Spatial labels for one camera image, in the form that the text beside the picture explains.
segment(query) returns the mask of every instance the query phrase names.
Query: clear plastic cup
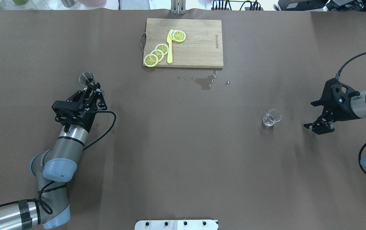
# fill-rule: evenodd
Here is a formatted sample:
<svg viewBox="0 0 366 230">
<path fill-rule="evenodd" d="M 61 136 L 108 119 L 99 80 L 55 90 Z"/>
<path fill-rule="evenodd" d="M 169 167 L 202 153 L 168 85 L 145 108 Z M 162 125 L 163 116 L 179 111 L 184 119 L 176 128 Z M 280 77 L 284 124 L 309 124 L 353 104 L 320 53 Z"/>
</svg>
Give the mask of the clear plastic cup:
<svg viewBox="0 0 366 230">
<path fill-rule="evenodd" d="M 262 118 L 262 123 L 266 127 L 272 127 L 275 123 L 279 122 L 281 118 L 282 115 L 277 109 L 270 109 Z"/>
</svg>

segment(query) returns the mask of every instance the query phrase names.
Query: yellow knife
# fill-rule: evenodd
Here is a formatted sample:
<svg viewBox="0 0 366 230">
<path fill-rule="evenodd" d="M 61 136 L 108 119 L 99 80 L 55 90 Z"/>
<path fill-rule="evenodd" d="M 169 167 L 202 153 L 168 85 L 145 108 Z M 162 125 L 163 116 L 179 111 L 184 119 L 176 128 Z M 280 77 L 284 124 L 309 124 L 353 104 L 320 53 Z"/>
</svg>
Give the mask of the yellow knife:
<svg viewBox="0 0 366 230">
<path fill-rule="evenodd" d="M 168 53 L 167 53 L 167 63 L 168 64 L 171 64 L 173 63 L 173 53 L 171 51 L 171 43 L 173 42 L 171 40 L 171 37 L 170 37 L 170 34 L 173 32 L 173 29 L 171 29 L 168 34 L 167 34 L 167 38 L 166 38 L 166 41 L 167 41 L 167 44 L 168 44 Z"/>
</svg>

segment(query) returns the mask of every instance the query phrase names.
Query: glass cup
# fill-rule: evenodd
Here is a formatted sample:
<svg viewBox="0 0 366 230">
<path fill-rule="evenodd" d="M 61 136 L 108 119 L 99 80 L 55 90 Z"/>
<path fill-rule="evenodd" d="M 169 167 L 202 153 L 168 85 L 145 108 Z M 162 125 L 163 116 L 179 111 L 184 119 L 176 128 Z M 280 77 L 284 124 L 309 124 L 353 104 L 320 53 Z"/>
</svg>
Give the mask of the glass cup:
<svg viewBox="0 0 366 230">
<path fill-rule="evenodd" d="M 106 2 L 106 0 L 78 0 L 78 2 L 85 6 L 99 6 Z"/>
<path fill-rule="evenodd" d="M 282 115 L 277 109 L 270 109 L 262 118 L 262 123 L 266 127 L 272 127 L 275 123 L 279 122 L 281 118 Z"/>
<path fill-rule="evenodd" d="M 17 6 L 22 6 L 28 3 L 29 0 L 12 0 Z"/>
</svg>

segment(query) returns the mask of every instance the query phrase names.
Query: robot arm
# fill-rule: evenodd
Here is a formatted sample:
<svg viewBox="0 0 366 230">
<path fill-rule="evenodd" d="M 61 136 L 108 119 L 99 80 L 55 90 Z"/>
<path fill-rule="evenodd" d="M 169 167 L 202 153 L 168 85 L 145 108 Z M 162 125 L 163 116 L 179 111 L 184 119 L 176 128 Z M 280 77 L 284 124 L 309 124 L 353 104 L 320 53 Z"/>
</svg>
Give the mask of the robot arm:
<svg viewBox="0 0 366 230">
<path fill-rule="evenodd" d="M 107 134 L 84 148 L 95 115 L 107 106 L 90 72 L 83 73 L 79 81 L 87 86 L 77 91 L 66 101 L 56 101 L 52 109 L 55 120 L 63 125 L 53 149 L 36 155 L 29 164 L 30 172 L 36 176 L 38 199 L 20 200 L 0 205 L 0 229 L 26 230 L 42 224 L 45 229 L 66 224 L 70 219 L 66 182 L 72 179 L 81 153 Z"/>
<path fill-rule="evenodd" d="M 312 129 L 316 134 L 327 134 L 335 131 L 333 123 L 366 118 L 366 90 L 358 92 L 352 87 L 339 82 L 343 68 L 355 58 L 365 53 L 356 55 L 348 60 L 338 71 L 335 78 L 327 80 L 319 100 L 311 102 L 312 106 L 323 106 L 322 114 L 313 123 L 304 124 L 305 128 Z M 366 156 L 361 158 L 359 153 L 359 166 L 366 174 Z"/>
</svg>

